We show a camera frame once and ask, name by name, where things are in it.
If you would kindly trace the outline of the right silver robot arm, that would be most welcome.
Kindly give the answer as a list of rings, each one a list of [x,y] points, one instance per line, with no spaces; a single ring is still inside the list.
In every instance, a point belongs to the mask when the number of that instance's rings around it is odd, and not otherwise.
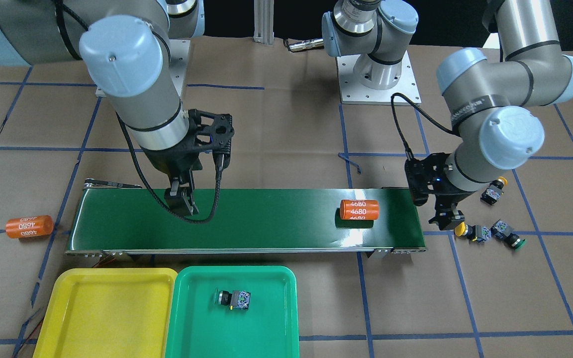
[[[0,66],[83,61],[114,108],[129,150],[135,139],[169,179],[168,213],[194,223],[193,171],[214,161],[214,199],[229,166],[232,116],[185,109],[172,73],[173,41],[204,34],[201,0],[0,0]]]

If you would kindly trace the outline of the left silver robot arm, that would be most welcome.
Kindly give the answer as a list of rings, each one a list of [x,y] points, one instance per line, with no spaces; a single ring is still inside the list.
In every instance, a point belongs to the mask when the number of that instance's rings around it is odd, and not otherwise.
[[[430,222],[451,230],[464,221],[457,204],[523,165],[544,142],[540,120],[528,110],[573,98],[573,57],[562,54],[548,0],[489,0],[484,27],[499,35],[506,55],[490,63],[477,48],[463,48],[440,63],[436,78],[451,115],[452,153],[415,159],[407,150],[405,174],[412,201],[436,198]],[[339,0],[323,15],[323,45],[331,57],[356,55],[353,82],[398,93],[402,59],[418,25],[416,9],[402,0]]]

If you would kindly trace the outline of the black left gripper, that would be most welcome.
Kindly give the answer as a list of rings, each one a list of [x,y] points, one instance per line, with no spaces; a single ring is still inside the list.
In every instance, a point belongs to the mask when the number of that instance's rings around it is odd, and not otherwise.
[[[465,215],[457,205],[471,195],[454,186],[446,176],[449,165],[446,159],[450,154],[434,153],[423,160],[407,154],[405,176],[415,206],[423,206],[429,195],[436,197],[435,215],[428,223],[435,224],[439,230],[453,230],[465,221]]]

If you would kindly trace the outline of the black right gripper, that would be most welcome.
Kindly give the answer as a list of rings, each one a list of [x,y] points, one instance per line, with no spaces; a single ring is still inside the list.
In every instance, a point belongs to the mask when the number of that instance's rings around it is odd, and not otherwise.
[[[233,136],[232,115],[191,109],[189,131],[182,140],[173,140],[173,145],[166,149],[142,147],[152,165],[168,175],[170,188],[165,190],[164,199],[174,214],[190,217],[199,213],[193,196],[192,172],[202,170],[198,156],[200,152],[211,151],[214,163],[227,169]]]

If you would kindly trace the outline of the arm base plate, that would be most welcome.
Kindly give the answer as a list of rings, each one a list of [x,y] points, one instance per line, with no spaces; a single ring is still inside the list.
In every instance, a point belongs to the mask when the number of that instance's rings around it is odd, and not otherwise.
[[[152,35],[131,41],[107,54],[93,54],[85,50],[82,58],[89,75],[97,85],[98,97],[132,97],[144,93],[164,74],[172,81],[178,95],[182,95],[187,72],[190,44],[172,40],[170,48],[161,45]]]
[[[407,52],[390,66],[375,63],[367,54],[337,57],[336,62],[342,104],[387,105],[397,92],[422,103]]]

